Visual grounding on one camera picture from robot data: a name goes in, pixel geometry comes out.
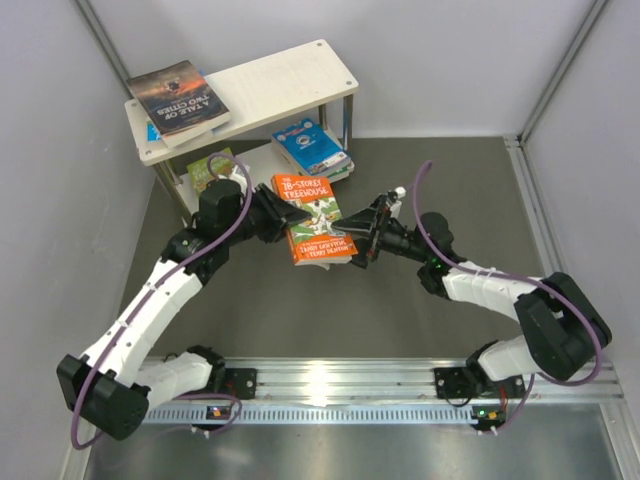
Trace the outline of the orange 78-storey treehouse book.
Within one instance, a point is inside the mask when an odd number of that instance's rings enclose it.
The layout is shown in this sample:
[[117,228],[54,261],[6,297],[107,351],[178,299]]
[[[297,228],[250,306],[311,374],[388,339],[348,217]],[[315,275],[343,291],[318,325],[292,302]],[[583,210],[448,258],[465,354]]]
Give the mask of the orange 78-storey treehouse book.
[[342,213],[326,178],[281,173],[272,177],[271,184],[281,199],[310,214],[287,231],[295,266],[329,270],[352,260],[357,254],[352,237],[333,228]]

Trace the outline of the purple 52-storey treehouse book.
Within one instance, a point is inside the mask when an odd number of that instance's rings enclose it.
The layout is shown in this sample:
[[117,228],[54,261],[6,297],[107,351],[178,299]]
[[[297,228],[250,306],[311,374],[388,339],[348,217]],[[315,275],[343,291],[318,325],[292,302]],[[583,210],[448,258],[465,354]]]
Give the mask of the purple 52-storey treehouse book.
[[342,161],[342,162],[334,162],[334,161],[325,160],[322,162],[318,162],[314,165],[311,165],[309,169],[309,173],[313,177],[327,178],[329,175],[343,169],[348,170],[351,174],[352,171],[354,170],[353,161],[349,160],[349,161]]

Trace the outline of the blue back-cover book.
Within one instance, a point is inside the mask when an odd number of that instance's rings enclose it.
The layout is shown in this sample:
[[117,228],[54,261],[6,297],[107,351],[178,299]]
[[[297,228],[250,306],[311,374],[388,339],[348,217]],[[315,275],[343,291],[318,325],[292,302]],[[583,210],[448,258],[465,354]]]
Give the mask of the blue back-cover book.
[[328,177],[351,162],[342,146],[309,117],[273,133],[271,141],[302,175]]

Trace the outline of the green 104-storey treehouse book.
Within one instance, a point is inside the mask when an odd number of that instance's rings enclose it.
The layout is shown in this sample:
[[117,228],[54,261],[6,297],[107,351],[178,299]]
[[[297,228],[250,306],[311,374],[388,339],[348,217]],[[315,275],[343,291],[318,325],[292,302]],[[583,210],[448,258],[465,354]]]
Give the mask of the green 104-storey treehouse book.
[[327,177],[327,180],[330,183],[334,183],[334,182],[337,182],[339,180],[347,178],[349,175],[350,175],[350,172],[348,170],[346,170],[346,169],[343,169],[343,170],[337,171],[337,172],[329,175]]

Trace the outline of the lime green book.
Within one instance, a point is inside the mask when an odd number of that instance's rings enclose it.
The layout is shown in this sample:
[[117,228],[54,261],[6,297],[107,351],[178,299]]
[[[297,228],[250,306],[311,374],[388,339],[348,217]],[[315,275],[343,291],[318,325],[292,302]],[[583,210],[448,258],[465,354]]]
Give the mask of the lime green book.
[[249,190],[249,170],[229,148],[189,164],[187,171],[198,198],[245,195]]

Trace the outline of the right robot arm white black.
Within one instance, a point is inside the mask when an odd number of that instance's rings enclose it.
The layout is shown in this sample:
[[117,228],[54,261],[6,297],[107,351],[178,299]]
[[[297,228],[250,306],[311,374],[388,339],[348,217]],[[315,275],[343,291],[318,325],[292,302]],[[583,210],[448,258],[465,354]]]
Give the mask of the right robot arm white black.
[[382,252],[416,261],[428,293],[499,313],[521,328],[520,336],[490,342],[466,360],[462,372],[471,396],[490,396],[503,381],[530,374],[565,382],[611,342],[610,328],[571,276],[516,279],[482,269],[455,253],[442,214],[423,213],[409,228],[397,218],[400,206],[391,191],[334,222],[335,230],[355,238],[353,264],[365,268]]

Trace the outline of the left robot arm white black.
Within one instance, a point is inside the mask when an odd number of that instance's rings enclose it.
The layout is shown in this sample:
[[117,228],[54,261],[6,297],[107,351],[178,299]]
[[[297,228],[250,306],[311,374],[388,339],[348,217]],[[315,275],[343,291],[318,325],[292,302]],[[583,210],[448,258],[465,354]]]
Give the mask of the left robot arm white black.
[[156,367],[142,364],[174,317],[228,261],[232,246],[252,238],[278,242],[310,217],[264,184],[210,182],[199,196],[192,225],[170,239],[127,309],[82,355],[66,355],[58,364],[72,425],[85,420],[100,433],[124,440],[148,411],[166,402],[192,392],[220,394],[225,361],[210,348],[191,347]]

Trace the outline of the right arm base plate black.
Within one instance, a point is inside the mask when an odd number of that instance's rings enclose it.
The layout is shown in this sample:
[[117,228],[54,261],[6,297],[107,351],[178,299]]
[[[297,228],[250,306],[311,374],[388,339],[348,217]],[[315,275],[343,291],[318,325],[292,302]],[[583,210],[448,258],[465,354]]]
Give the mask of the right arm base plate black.
[[525,385],[521,376],[493,382],[477,378],[466,367],[439,367],[433,370],[436,397],[441,400],[519,399]]

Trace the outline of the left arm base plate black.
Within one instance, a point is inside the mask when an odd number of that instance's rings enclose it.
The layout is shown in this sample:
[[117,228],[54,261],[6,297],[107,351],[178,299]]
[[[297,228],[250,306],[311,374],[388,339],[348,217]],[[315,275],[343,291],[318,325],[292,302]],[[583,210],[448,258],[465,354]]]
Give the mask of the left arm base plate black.
[[225,394],[240,400],[255,398],[258,371],[254,368],[215,368],[200,393]]

